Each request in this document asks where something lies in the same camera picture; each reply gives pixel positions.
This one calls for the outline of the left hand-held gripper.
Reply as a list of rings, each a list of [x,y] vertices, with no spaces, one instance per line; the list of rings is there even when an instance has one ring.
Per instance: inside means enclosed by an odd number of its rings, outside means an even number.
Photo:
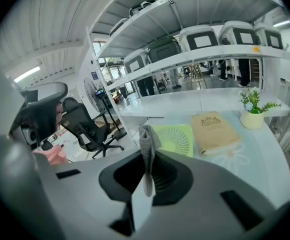
[[[19,90],[13,81],[0,79],[0,201],[36,240],[40,177],[32,151],[57,131],[57,106],[67,94],[63,82]]]

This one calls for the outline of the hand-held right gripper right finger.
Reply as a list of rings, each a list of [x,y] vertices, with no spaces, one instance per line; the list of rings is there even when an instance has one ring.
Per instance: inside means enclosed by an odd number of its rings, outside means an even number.
[[[207,161],[158,152],[152,176],[156,193],[142,240],[257,238],[276,211],[257,189]]]

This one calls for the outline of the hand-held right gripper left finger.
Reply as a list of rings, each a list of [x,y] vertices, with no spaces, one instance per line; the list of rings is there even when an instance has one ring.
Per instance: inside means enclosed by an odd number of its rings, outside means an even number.
[[[144,240],[134,231],[132,195],[116,184],[114,172],[123,168],[124,183],[136,179],[140,150],[95,160],[50,165],[36,155],[39,176],[36,235],[40,240]]]

